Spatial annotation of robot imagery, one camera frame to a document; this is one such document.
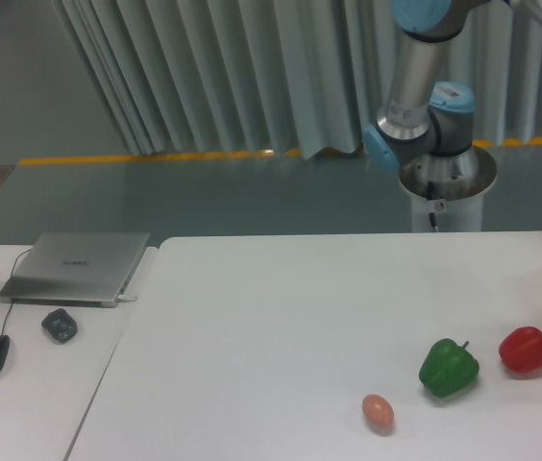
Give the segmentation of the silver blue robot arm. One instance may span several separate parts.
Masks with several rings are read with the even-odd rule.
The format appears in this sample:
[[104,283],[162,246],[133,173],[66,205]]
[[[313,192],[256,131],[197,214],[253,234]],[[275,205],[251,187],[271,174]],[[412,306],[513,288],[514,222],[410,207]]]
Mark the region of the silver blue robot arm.
[[[484,107],[475,114],[470,91],[453,94],[438,81],[440,68],[473,11],[503,7],[509,11],[486,29],[477,79]],[[404,39],[386,100],[363,131],[365,152],[380,167],[460,155],[475,137],[542,135],[542,1],[395,1],[392,13]]]

